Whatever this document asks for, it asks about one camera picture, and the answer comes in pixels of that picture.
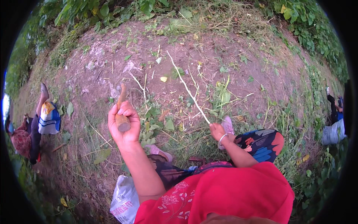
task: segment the plastic bag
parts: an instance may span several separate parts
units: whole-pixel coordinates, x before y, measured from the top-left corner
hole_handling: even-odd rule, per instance
[[[132,177],[120,175],[114,189],[110,212],[122,224],[132,224],[138,208],[139,199]]]
[[[347,137],[344,131],[343,119],[340,119],[332,126],[325,126],[323,128],[322,145],[337,144],[338,141]]]
[[[60,131],[61,117],[58,114],[56,104],[44,102],[39,118],[40,134],[57,134]]]

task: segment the bracelet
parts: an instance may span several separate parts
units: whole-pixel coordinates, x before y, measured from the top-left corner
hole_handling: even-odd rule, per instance
[[[225,135],[223,135],[223,136],[220,138],[220,141],[219,141],[219,144],[220,144],[220,145],[222,145],[222,144],[221,144],[221,140],[223,140],[223,138],[224,138],[225,136],[228,136],[228,134],[226,133]]]

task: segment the pink sneaker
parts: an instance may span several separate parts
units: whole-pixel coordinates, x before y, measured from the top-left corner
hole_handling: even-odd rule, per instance
[[[170,155],[170,154],[167,153],[167,152],[164,152],[163,150],[160,150],[160,149],[159,149],[157,146],[155,146],[154,144],[152,144],[152,145],[146,145],[146,146],[144,146],[144,147],[150,148],[150,154],[156,154],[156,155],[158,155],[159,152],[162,152],[162,153],[164,153],[164,154],[166,155],[166,157],[168,157],[168,162],[172,162],[172,161],[173,161],[173,156],[172,156],[172,155]]]
[[[224,128],[225,133],[231,133],[231,134],[235,135],[234,129],[232,128],[232,122],[231,122],[231,119],[229,116],[224,117],[224,120],[221,122],[221,125]],[[220,145],[219,143],[218,143],[218,148],[220,150],[225,149],[225,147],[223,145]]]

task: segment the wooden handle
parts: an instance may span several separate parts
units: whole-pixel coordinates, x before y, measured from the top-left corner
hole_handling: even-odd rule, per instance
[[[121,83],[121,87],[122,87],[121,95],[119,96],[118,102],[117,102],[118,109],[120,109],[122,102],[124,102],[126,100],[126,96],[127,96],[126,85],[124,83]],[[120,132],[126,132],[129,129],[131,129],[129,119],[124,115],[116,114],[116,125],[118,128],[118,131],[120,131]]]

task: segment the dirt ground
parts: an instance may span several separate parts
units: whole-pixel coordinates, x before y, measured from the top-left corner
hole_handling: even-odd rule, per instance
[[[71,117],[66,113],[62,116],[59,134],[42,138],[42,161],[34,169],[50,188],[76,198],[80,202],[76,206],[79,214],[105,223],[116,222],[109,213],[110,202],[117,177],[126,174],[107,128],[107,112],[113,105],[109,97],[116,102],[121,82],[127,86],[127,100],[137,109],[143,105],[142,88],[145,88],[147,99],[156,102],[161,111],[169,109],[167,116],[175,118],[174,125],[182,123],[183,131],[190,132],[203,117],[195,105],[187,107],[180,100],[181,96],[186,100],[188,93],[180,79],[173,78],[168,53],[175,65],[186,73],[183,80],[192,93],[196,92],[192,77],[195,80],[199,89],[198,104],[212,121],[217,118],[210,114],[210,99],[217,82],[225,83],[229,79],[227,90],[232,93],[230,100],[235,100],[231,105],[232,116],[245,111],[256,118],[265,113],[268,97],[276,102],[288,102],[291,93],[300,89],[304,75],[300,72],[305,66],[303,61],[276,37],[272,39],[274,47],[233,33],[226,38],[187,33],[172,41],[166,36],[146,33],[144,27],[145,23],[130,21],[121,25],[115,34],[111,30],[106,35],[87,31],[80,39],[79,47],[71,52],[65,67],[53,77],[41,80],[49,89],[51,101],[56,99],[58,106],[70,101],[74,112]],[[290,33],[284,32],[284,35],[296,43]],[[83,47],[87,45],[90,49],[84,52]],[[313,63],[304,50],[301,51],[306,60]],[[247,58],[247,64],[241,56]],[[156,62],[158,57],[162,58],[159,64]],[[327,77],[327,85],[331,85],[335,80],[327,66],[317,66]],[[161,81],[161,77],[167,77],[167,81]],[[20,90],[22,97],[14,105],[14,110],[19,111],[14,113],[18,123],[23,111],[29,113],[35,108],[39,96],[39,87],[33,85],[35,78],[36,75],[31,74],[28,84]],[[340,86],[335,89],[337,95],[343,94]],[[302,118],[304,109],[298,108],[298,111]],[[273,122],[264,125],[264,128],[273,127]],[[63,143],[65,132],[71,134],[70,142],[52,152]],[[156,139],[161,145],[170,137],[160,133]],[[110,149],[111,155],[94,165],[93,160],[100,149]]]

